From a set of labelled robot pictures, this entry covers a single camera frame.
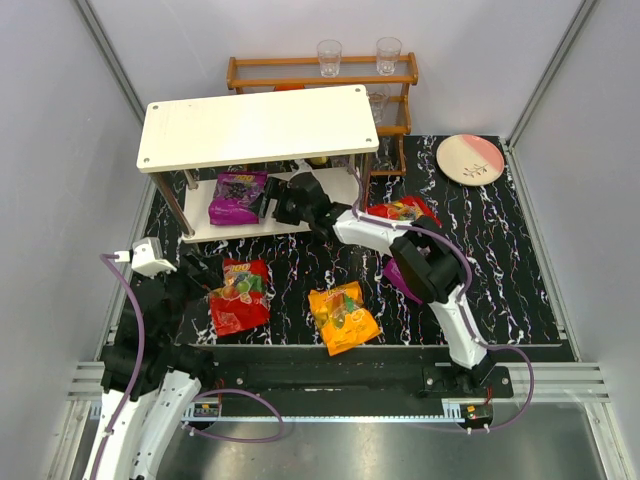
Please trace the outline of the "orange mango candy bag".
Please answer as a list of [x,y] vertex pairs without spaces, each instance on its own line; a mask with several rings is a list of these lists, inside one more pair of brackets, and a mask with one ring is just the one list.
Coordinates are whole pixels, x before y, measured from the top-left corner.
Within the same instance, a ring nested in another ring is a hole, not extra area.
[[333,357],[365,344],[381,333],[373,315],[364,307],[357,281],[308,295],[311,314],[328,354]]

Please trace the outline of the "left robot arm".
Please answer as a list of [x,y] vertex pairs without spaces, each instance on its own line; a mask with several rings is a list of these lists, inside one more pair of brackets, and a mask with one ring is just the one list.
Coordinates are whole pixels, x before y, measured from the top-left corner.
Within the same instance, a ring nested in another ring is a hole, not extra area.
[[186,307],[205,297],[221,279],[196,253],[184,253],[178,266],[160,262],[162,272],[146,279],[137,298],[116,262],[101,261],[118,279],[133,308],[114,341],[103,347],[101,413],[87,479],[154,479],[188,404],[213,376],[211,354],[179,345],[175,336]]

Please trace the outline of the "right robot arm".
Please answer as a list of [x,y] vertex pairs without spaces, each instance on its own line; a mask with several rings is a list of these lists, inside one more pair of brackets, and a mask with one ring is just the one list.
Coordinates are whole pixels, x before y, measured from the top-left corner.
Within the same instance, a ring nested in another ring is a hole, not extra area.
[[429,229],[425,216],[392,221],[333,201],[311,172],[292,179],[270,178],[249,203],[251,212],[279,223],[308,224],[324,240],[358,245],[389,255],[406,287],[434,313],[445,334],[452,366],[440,381],[444,390],[463,396],[504,393],[509,380],[495,371],[489,345],[473,318],[466,291],[471,270],[466,257],[444,236]]

